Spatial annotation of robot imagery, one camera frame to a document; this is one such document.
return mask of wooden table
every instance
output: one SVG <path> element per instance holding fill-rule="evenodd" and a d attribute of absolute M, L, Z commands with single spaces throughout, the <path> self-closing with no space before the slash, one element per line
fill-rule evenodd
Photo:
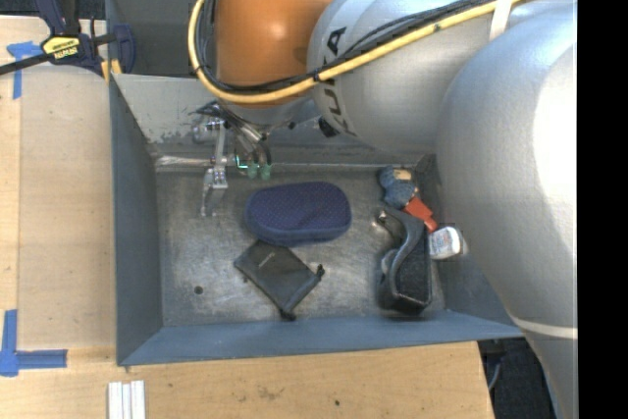
<path fill-rule="evenodd" d="M 0 64 L 46 34 L 0 17 Z M 18 309 L 18 349 L 66 348 L 68 367 L 0 377 L 0 418 L 103 418 L 108 383 L 136 380 L 150 419 L 495 418 L 473 341 L 118 367 L 107 84 L 42 64 L 14 99 L 13 79 L 0 78 L 0 315 Z"/>

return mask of black cable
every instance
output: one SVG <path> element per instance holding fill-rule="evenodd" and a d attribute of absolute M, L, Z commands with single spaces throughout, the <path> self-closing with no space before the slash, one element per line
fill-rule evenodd
<path fill-rule="evenodd" d="M 488 4 L 489 2 L 493 1 L 494 0 L 457 0 L 445 6 L 434 8 L 429 11 L 422 11 L 420 13 L 398 18 L 397 20 L 393 20 L 392 22 L 388 22 L 384 25 L 378 26 L 377 28 L 360 37 L 346 51 L 344 51 L 344 53 L 342 54 L 342 59 L 346 61 L 353 56 L 357 56 L 357 54 L 361 54 L 365 51 L 368 51 L 369 49 L 374 48 L 375 46 L 381 45 L 394 38 L 397 38 L 399 35 L 402 35 L 405 32 L 411 31 L 413 29 L 418 29 L 433 23 L 437 23 L 442 18 L 447 18 L 449 16 L 453 16 L 455 14 L 467 11 L 471 8 L 481 6 L 483 4 Z M 371 40 L 368 44 L 364 44 L 367 39 L 373 37 L 378 32 L 391 26 L 396 26 L 396 28 L 386 34 L 383 34 L 380 37 Z"/>
<path fill-rule="evenodd" d="M 279 79 L 279 80 L 274 80 L 274 81 L 269 81 L 269 82 L 262 82 L 260 84 L 256 84 L 254 88 L 251 88 L 251 87 L 241 88 L 241 87 L 233 86 L 231 84 L 218 80 L 216 76 L 214 76 L 214 74 L 212 73 L 211 68 L 205 63 L 204 58 L 199 57 L 200 70 L 202 70 L 203 74 L 210 80 L 210 82 L 213 85 L 215 85 L 216 87 L 218 87 L 219 89 L 223 91 L 231 92 L 235 94 L 241 94 L 241 95 L 264 94 L 269 91 L 291 87 L 292 85 L 299 83 L 308 78 L 316 78 L 318 73 L 337 67 L 338 65 L 346 62 L 347 60 L 350 60 L 351 58 L 359 56 L 363 54 L 364 52 L 374 49 L 383 43 L 389 42 L 409 31 L 412 31 L 414 29 L 419 29 L 423 26 L 432 25 L 434 23 L 437 23 L 439 20 L 443 18 L 447 18 L 454 14 L 464 12 L 470 8 L 477 7 L 483 4 L 488 4 L 493 1 L 495 0 L 458 0 L 456 2 L 452 2 L 451 4 L 447 4 L 439 8 L 431 9 L 429 11 L 422 11 L 420 13 L 415 13 L 412 15 L 404 16 L 402 18 L 399 18 L 392 22 L 388 22 L 384 25 L 378 26 L 377 28 L 371 30 L 369 33 L 362 36 L 357 42 L 352 44 L 346 51 L 344 51 L 341 57 L 337 58 L 336 60 L 334 60 L 333 62 L 327 65 L 324 65 L 316 69 L 315 71 L 308 72 L 301 76 L 291 76 L 290 78 L 287 78 L 287 79 Z M 201 24 L 201 20 L 203 19 L 204 16 L 205 16 L 205 13 L 204 11 L 202 11 L 196 22 L 197 23 L 196 37 L 195 37 L 194 43 L 196 45 L 197 54 L 199 52 L 199 47 L 203 45 L 202 44 L 203 41 L 198 35 L 198 32 L 199 32 L 198 29 Z M 365 40 L 373 37 L 375 34 L 391 26 L 395 26 L 395 28 L 391 31 L 383 33 L 379 37 L 373 38 L 372 40 L 368 42 L 368 44 L 364 43 Z"/>

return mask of white cable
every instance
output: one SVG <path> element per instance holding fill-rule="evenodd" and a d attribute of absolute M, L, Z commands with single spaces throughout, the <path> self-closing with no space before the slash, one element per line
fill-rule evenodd
<path fill-rule="evenodd" d="M 556 325 L 547 325 L 545 323 L 522 320 L 521 318 L 512 316 L 510 313 L 508 313 L 508 316 L 512 318 L 512 321 L 517 325 L 517 327 L 528 332 L 534 332 L 535 334 L 540 334 L 542 336 L 556 337 L 558 339 L 578 339 L 578 329 L 575 327 L 558 327 Z"/>
<path fill-rule="evenodd" d="M 496 1 L 495 11 L 493 12 L 493 20 L 491 21 L 491 33 L 489 34 L 489 40 L 493 40 L 505 32 L 513 2 L 514 0 Z"/>

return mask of small blue object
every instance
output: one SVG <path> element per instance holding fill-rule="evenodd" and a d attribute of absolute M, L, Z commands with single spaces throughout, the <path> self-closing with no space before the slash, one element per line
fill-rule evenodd
<path fill-rule="evenodd" d="M 386 168 L 382 168 L 377 174 L 377 177 L 380 185 L 383 188 L 388 188 L 396 182 L 396 178 L 394 177 L 394 168 L 392 166 L 386 166 Z"/>
<path fill-rule="evenodd" d="M 7 51 L 11 53 L 16 61 L 22 60 L 22 58 L 37 56 L 42 53 L 41 48 L 33 44 L 31 40 L 18 44 L 9 44 Z M 13 99 L 17 100 L 20 96 L 22 96 L 22 71 L 18 70 L 13 77 Z"/>
<path fill-rule="evenodd" d="M 386 187 L 384 202 L 392 208 L 401 210 L 412 199 L 414 195 L 415 185 L 412 182 L 397 181 Z"/>
<path fill-rule="evenodd" d="M 332 183 L 287 183 L 253 192 L 244 222 L 259 239 L 290 247 L 341 236 L 351 225 L 351 209 Z"/>
<path fill-rule="evenodd" d="M 2 350 L 0 351 L 0 376 L 16 377 L 20 370 L 37 368 L 66 368 L 65 349 L 44 351 L 17 351 L 18 311 L 4 313 Z"/>

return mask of black object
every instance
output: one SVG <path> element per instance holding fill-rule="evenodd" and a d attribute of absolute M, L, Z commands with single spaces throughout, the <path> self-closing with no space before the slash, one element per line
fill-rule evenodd
<path fill-rule="evenodd" d="M 432 301 L 432 269 L 425 223 L 387 207 L 379 222 L 395 237 L 382 259 L 377 299 L 383 309 L 418 315 Z"/>
<path fill-rule="evenodd" d="M 325 274 L 322 265 L 316 273 L 285 246 L 261 240 L 251 244 L 234 265 L 279 307 L 282 318 L 293 321 L 292 309 L 316 287 Z"/>
<path fill-rule="evenodd" d="M 351 225 L 351 208 L 332 183 L 284 183 L 261 188 L 246 201 L 244 222 L 259 239 L 298 246 L 335 239 Z"/>
<path fill-rule="evenodd" d="M 124 73 L 129 73 L 135 62 L 135 44 L 129 25 L 114 26 L 112 33 L 91 37 L 80 33 L 79 0 L 32 0 L 38 16 L 50 28 L 50 36 L 41 42 L 42 54 L 25 58 L 0 67 L 0 76 L 43 62 L 53 65 L 73 65 L 90 70 L 103 77 L 98 46 L 117 43 L 118 61 Z"/>
<path fill-rule="evenodd" d="M 319 130 L 321 130 L 321 133 L 325 136 L 325 138 L 332 138 L 340 134 L 340 131 L 338 131 L 336 128 L 330 125 L 322 117 L 318 118 L 318 127 L 319 127 Z"/>

